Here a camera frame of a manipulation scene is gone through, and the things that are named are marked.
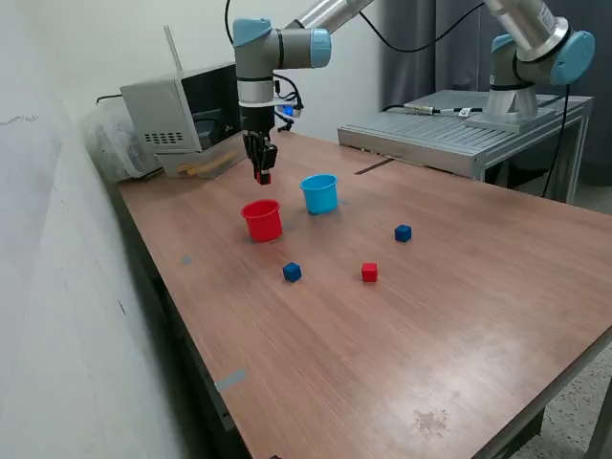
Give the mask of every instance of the white wall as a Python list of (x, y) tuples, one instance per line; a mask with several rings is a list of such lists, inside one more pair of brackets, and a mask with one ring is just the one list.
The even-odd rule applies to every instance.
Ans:
[(184, 438), (159, 303), (12, 1), (0, 0), (0, 457), (202, 457)]
[[(230, 18), (263, 16), (283, 27), (315, 0), (233, 0)], [(367, 11), (378, 18), (375, 2)], [(225, 0), (19, 0), (79, 119), (97, 96), (174, 70), (169, 24), (184, 68), (233, 60), (223, 22)], [(307, 107), (295, 131), (335, 141), (336, 127), (380, 108), (379, 43), (360, 18), (333, 36), (326, 69), (290, 72)]]

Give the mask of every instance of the plastic bag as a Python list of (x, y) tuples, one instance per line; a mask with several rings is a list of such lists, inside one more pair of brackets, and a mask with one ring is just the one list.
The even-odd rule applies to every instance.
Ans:
[(81, 130), (89, 155), (107, 181), (140, 178), (161, 167), (154, 155), (142, 151), (123, 98), (102, 100)]

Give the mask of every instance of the table leg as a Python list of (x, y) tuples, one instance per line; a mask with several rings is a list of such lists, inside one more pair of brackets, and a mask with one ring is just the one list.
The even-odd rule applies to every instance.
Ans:
[(608, 385), (600, 417), (584, 459), (612, 459), (612, 382)]
[(486, 175), (486, 170), (480, 168), (474, 172), (474, 175), (471, 177), (471, 179), (475, 180), (476, 182), (484, 182), (485, 175)]
[(587, 128), (588, 118), (565, 128), (547, 198), (574, 203)]
[(510, 459), (517, 451), (527, 445), (536, 435), (539, 435), (542, 431), (542, 424), (544, 422), (544, 410), (542, 409), (533, 420), (528, 423), (508, 446), (500, 452), (495, 459)]

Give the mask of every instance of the scratch on wall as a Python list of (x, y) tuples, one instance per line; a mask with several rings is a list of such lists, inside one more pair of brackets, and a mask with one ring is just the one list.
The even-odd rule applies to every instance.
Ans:
[(14, 122), (23, 121), (23, 122), (36, 122), (38, 121), (38, 115), (19, 115), (18, 117), (13, 117), (7, 121), (0, 121), (0, 127), (8, 126), (13, 124)]

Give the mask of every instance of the gray curtain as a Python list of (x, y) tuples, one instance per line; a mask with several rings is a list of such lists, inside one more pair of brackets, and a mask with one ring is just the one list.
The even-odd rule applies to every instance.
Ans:
[[(478, 3), (477, 0), (385, 0), (382, 34), (399, 48), (416, 48), (433, 40)], [(590, 31), (597, 39), (593, 66), (572, 85), (571, 91), (574, 95), (596, 98), (581, 178), (593, 185), (612, 185), (609, 146), (612, 126), (605, 113), (606, 106), (612, 104), (612, 91), (605, 86), (605, 80), (612, 75), (612, 41), (608, 38), (612, 2), (548, 0), (547, 4), (555, 15), (567, 17), (575, 30)], [(483, 7), (434, 48), (407, 55), (385, 47), (382, 53), (384, 104), (410, 101), (442, 89), (488, 91), (491, 43), (501, 33), (504, 30)], [(541, 86), (538, 92), (562, 94), (563, 88)], [(548, 168), (553, 149), (554, 145), (549, 142), (537, 154), (525, 152), (516, 163), (527, 169)]]

